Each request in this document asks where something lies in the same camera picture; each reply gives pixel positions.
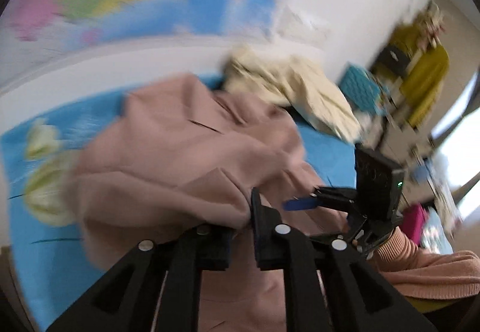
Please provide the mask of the pink knitted sleeve forearm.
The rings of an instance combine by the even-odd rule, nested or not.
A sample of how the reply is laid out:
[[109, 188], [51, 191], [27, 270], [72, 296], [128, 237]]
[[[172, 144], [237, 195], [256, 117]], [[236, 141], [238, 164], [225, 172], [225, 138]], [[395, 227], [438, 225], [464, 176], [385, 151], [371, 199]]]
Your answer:
[[373, 253], [370, 263], [406, 297], [459, 300], [479, 293], [479, 257], [475, 253], [431, 253], [399, 228]]

